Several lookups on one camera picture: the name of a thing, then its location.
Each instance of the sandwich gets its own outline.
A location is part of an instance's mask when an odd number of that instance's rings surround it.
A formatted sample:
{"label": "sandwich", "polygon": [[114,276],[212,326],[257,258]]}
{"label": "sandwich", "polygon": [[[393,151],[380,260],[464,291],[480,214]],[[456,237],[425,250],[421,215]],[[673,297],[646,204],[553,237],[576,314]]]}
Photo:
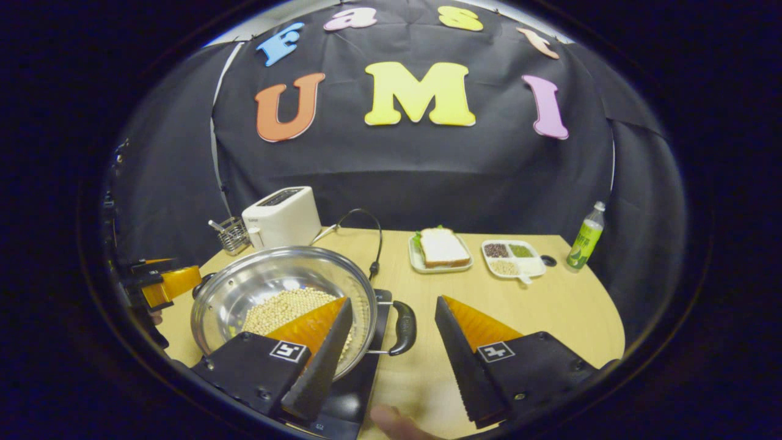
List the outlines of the sandwich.
{"label": "sandwich", "polygon": [[424,257],[427,269],[434,267],[459,267],[469,264],[470,254],[452,229],[423,229],[416,234],[416,242]]}

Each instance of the stainless steel pot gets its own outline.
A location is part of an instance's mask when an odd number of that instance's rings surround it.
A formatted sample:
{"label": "stainless steel pot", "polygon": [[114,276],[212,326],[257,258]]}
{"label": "stainless steel pot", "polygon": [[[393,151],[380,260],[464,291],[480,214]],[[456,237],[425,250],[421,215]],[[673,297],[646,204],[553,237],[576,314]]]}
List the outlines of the stainless steel pot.
{"label": "stainless steel pot", "polygon": [[[242,331],[247,312],[281,290],[313,287],[353,305],[352,342],[337,366],[334,380],[348,374],[368,352],[378,315],[378,302],[369,280],[351,260],[320,247],[276,247],[232,262],[204,276],[193,289],[190,324],[196,344],[209,355]],[[387,352],[400,355],[415,343],[415,314],[410,306],[393,302],[398,311],[396,343]]]}

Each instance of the white plate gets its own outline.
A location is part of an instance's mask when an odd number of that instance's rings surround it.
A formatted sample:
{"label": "white plate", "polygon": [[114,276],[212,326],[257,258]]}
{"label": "white plate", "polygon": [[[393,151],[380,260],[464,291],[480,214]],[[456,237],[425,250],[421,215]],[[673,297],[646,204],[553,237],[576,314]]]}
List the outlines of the white plate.
{"label": "white plate", "polygon": [[[489,257],[486,255],[486,245],[487,244],[501,244],[505,246],[505,250],[508,253],[507,257]],[[529,249],[529,253],[532,254],[532,257],[515,257],[513,255],[513,252],[511,251],[511,244],[515,244],[517,246],[523,246]],[[540,259],[540,254],[537,253],[534,247],[532,247],[531,244],[521,241],[521,240],[486,240],[483,243],[481,243],[481,253],[483,253],[483,259],[486,260],[486,266],[489,267],[489,270],[496,276],[499,276],[500,278],[518,278],[518,275],[503,275],[501,273],[497,273],[494,271],[494,269],[491,267],[491,262],[496,260],[505,260],[510,261],[511,263],[516,265],[516,268],[519,270],[519,272],[527,275],[527,276],[541,276],[544,273],[546,273],[546,265],[543,264],[543,260]]]}
{"label": "white plate", "polygon": [[472,267],[472,254],[470,254],[470,250],[469,248],[467,248],[467,244],[465,243],[464,240],[461,239],[460,236],[456,236],[456,238],[459,239],[459,241],[461,242],[461,246],[465,249],[465,251],[467,251],[467,255],[470,256],[470,261],[466,265],[458,266],[458,267],[438,266],[433,268],[427,268],[426,265],[424,265],[424,256],[418,250],[418,247],[415,246],[415,242],[413,241],[414,238],[415,236],[412,236],[407,241],[407,250],[410,253],[410,265],[413,266],[415,272],[420,272],[420,273],[461,272],[470,269]]}

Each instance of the utensil holder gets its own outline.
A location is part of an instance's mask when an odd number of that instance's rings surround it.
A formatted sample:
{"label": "utensil holder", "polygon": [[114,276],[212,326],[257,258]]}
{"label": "utensil holder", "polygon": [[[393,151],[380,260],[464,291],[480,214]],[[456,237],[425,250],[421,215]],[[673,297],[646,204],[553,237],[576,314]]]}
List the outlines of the utensil holder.
{"label": "utensil holder", "polygon": [[220,226],[223,227],[225,231],[218,233],[217,236],[220,238],[223,250],[228,255],[237,255],[249,246],[249,236],[247,235],[247,229],[241,218],[231,217],[220,223]]}

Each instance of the wooden table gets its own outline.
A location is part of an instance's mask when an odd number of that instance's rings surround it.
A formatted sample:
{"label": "wooden table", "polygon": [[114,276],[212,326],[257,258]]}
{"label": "wooden table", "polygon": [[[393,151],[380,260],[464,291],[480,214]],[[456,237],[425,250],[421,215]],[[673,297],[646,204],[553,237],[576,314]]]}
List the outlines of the wooden table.
{"label": "wooden table", "polygon": [[[578,274],[563,265],[570,246],[560,236],[494,236],[458,234],[467,244],[473,266],[464,272],[421,274],[408,257],[408,240],[413,233],[383,231],[380,272],[373,287],[390,290],[393,298],[410,305],[418,319],[418,339],[407,353],[396,357],[381,355],[370,408],[385,403],[434,435],[454,438],[485,431],[476,430],[467,418],[454,372],[437,330],[434,315],[436,299],[448,295],[500,320],[522,334],[545,330],[569,346],[596,368],[622,357],[625,336],[616,307],[589,267]],[[539,254],[554,257],[558,264],[525,286],[519,280],[499,279],[489,272],[481,253],[481,243],[489,239],[524,240]],[[378,233],[372,229],[341,228],[315,245],[348,257],[368,274],[377,253]],[[254,252],[249,247],[236,257],[223,251],[210,259],[201,275],[217,272],[236,258]],[[163,310],[160,333],[168,339],[166,353],[185,365],[195,365],[201,352],[190,330],[192,295],[183,294]],[[396,310],[391,308],[383,349],[393,345]],[[385,439],[369,420],[364,420],[359,438]]]}

